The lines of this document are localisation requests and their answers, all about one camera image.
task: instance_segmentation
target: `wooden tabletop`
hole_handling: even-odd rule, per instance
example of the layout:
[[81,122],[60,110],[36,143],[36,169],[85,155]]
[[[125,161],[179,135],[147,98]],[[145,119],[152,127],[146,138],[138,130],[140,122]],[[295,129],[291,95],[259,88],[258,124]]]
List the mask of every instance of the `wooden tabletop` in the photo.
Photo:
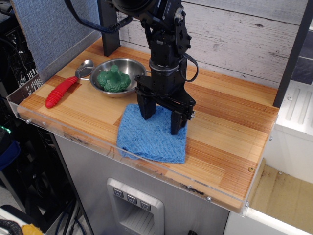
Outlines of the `wooden tabletop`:
[[[103,151],[110,156],[125,107],[137,103],[136,94],[115,99],[95,90],[89,81],[79,80],[53,108],[45,107],[45,98],[65,78],[73,76],[84,60],[92,59],[98,65],[113,58],[132,58],[150,70],[148,54],[126,47],[104,57],[99,39],[21,103],[23,115],[85,145],[95,139],[108,143],[108,147],[98,146],[110,150]],[[195,67],[188,67],[187,78],[195,72]],[[185,89],[197,102],[196,117],[188,121],[185,163],[127,161],[240,212],[277,117],[278,109],[272,106],[277,90],[202,69],[193,83],[185,84]]]

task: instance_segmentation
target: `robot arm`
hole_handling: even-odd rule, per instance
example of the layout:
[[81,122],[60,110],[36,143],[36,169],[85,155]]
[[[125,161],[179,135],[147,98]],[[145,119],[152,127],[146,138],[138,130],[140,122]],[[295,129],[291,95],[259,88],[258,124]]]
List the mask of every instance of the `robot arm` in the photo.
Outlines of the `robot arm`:
[[[65,0],[70,9],[70,0]],[[172,111],[171,134],[177,134],[187,120],[194,116],[195,100],[185,91],[185,82],[192,82],[198,75],[186,79],[187,60],[197,67],[197,62],[186,51],[191,47],[191,37],[185,26],[185,12],[181,0],[106,0],[116,11],[127,14],[122,23],[109,29],[118,30],[128,24],[132,17],[140,20],[145,29],[146,38],[151,50],[149,66],[151,77],[138,75],[137,100],[141,115],[150,118],[156,112],[156,104]],[[90,22],[75,18],[90,27]]]

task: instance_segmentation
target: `button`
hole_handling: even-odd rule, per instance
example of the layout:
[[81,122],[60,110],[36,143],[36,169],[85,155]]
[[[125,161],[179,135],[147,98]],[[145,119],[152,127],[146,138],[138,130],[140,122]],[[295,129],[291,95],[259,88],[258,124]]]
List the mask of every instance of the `button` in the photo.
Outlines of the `button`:
[[137,199],[127,194],[127,200],[133,204],[137,204]]
[[147,211],[151,211],[151,206],[146,203],[146,202],[143,202],[143,201],[140,201],[140,204],[141,204],[141,207]]
[[115,194],[116,196],[121,197],[121,198],[124,197],[122,191],[120,191],[120,190],[118,190],[118,189],[115,189],[115,188],[113,188],[113,191],[114,191],[114,194]]

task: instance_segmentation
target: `blue cloth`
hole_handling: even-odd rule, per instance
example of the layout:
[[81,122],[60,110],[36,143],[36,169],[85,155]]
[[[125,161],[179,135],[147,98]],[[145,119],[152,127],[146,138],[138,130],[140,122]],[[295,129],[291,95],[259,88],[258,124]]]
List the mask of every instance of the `blue cloth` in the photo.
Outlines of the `blue cloth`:
[[[184,163],[187,125],[172,135],[171,113],[157,106],[156,113],[144,120],[139,106],[129,104],[118,129],[117,147],[153,161]],[[126,152],[121,151],[121,155],[137,159]]]

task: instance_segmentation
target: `yellow object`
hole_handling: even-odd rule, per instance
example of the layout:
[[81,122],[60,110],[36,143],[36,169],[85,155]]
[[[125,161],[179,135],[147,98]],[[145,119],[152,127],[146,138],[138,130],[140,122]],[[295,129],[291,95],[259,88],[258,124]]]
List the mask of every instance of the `yellow object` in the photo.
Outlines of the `yellow object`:
[[26,224],[22,226],[24,235],[43,235],[43,232],[33,224]]

